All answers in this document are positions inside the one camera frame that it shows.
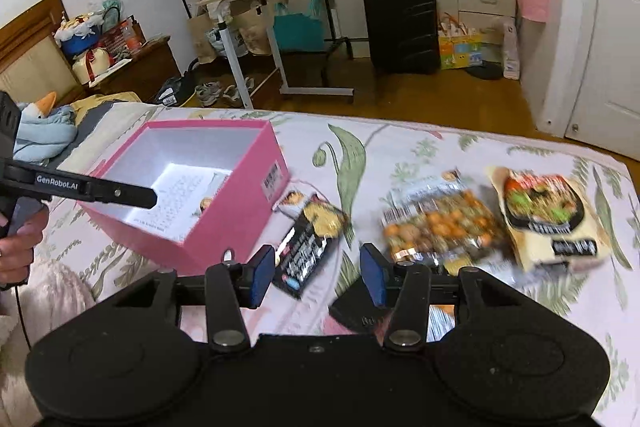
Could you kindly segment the person's left hand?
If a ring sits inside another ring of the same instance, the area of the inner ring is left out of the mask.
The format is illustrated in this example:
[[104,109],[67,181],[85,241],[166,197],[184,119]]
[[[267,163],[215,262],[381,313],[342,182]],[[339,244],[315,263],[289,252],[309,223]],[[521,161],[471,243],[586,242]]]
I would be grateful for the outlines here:
[[49,209],[44,206],[14,234],[1,239],[1,285],[17,285],[27,280],[34,262],[34,248],[42,241],[49,221]]

